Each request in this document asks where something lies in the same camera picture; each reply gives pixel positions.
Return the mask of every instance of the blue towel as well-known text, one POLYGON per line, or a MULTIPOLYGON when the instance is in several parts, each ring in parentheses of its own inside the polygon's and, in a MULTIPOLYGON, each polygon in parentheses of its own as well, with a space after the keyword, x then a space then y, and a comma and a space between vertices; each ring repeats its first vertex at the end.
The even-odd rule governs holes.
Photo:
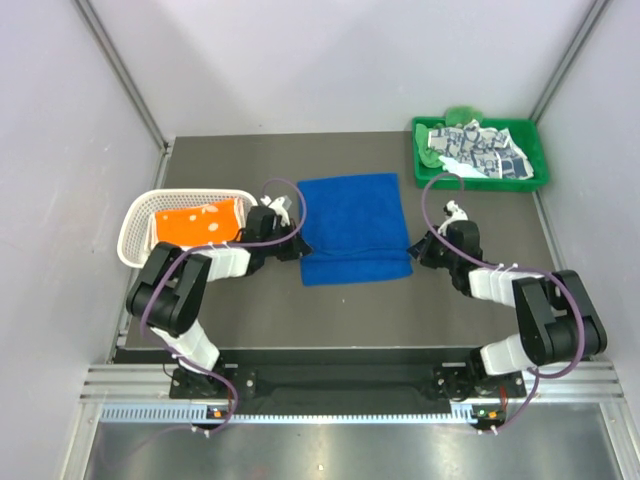
POLYGON ((307 201, 300 260, 306 286, 378 282, 411 275, 409 233, 395 173, 298 183, 307 201))

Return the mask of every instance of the white wall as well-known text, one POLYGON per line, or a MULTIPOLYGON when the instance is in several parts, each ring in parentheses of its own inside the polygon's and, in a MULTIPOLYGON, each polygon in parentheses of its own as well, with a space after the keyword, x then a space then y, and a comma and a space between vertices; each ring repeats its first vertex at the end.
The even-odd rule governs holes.
POLYGON ((587 0, 92 0, 166 136, 528 116, 587 0))
POLYGON ((0 20, 0 476, 53 478, 87 365, 112 340, 115 253, 159 158, 71 1, 0 20))
POLYGON ((640 3, 616 0, 544 116, 543 190, 564 263, 583 278, 640 425, 640 3))

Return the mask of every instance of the orange towel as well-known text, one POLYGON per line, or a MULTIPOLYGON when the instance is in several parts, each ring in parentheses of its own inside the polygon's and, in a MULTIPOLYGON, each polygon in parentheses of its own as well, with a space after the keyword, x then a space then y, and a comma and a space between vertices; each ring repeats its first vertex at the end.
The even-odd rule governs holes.
POLYGON ((222 243, 237 239, 244 227, 242 201, 235 198, 199 207, 155 213, 155 243, 181 247, 222 243))

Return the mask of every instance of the green bin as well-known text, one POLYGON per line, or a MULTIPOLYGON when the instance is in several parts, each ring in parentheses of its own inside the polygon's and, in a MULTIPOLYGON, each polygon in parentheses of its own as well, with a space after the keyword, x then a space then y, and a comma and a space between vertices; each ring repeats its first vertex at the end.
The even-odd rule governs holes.
MULTIPOLYGON (((420 161, 418 144, 415 141, 416 125, 424 125, 428 128, 435 127, 438 123, 444 124, 444 117, 415 117, 412 124, 411 139, 413 142, 413 162, 416 174, 416 184, 420 188, 436 175, 444 172, 442 168, 427 168, 420 161)), ((502 192, 535 192, 538 188, 549 182, 549 170, 544 158, 544 151, 538 136, 536 125, 523 118, 485 118, 482 127, 494 127, 498 130, 508 128, 511 138, 529 158, 533 167, 533 178, 528 180, 499 179, 499 178, 465 178, 464 186, 467 190, 497 190, 502 192)), ((443 178, 438 180, 433 188, 445 190, 458 190, 460 183, 457 178, 443 178)))

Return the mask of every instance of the gray tabletop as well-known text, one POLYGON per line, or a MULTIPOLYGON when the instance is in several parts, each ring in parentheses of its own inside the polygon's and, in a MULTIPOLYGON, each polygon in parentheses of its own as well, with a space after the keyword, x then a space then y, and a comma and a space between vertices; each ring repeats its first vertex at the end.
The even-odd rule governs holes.
MULTIPOLYGON (((419 240, 426 226, 408 132, 178 138, 165 187, 237 188, 258 197, 272 177, 374 172, 398 173, 411 240, 419 240)), ((285 187, 268 193, 293 196, 285 187)), ((442 220, 442 207, 456 196, 431 193, 434 221, 442 220)), ((531 194, 467 192, 459 203, 480 227, 485 258, 552 267, 531 194)), ((444 270, 414 265, 413 275, 400 280, 304 287, 298 262, 275 259, 252 277, 209 284, 199 318, 223 348, 467 346, 517 331, 513 309, 462 296, 444 270)), ((127 346, 149 345, 132 325, 127 346)))

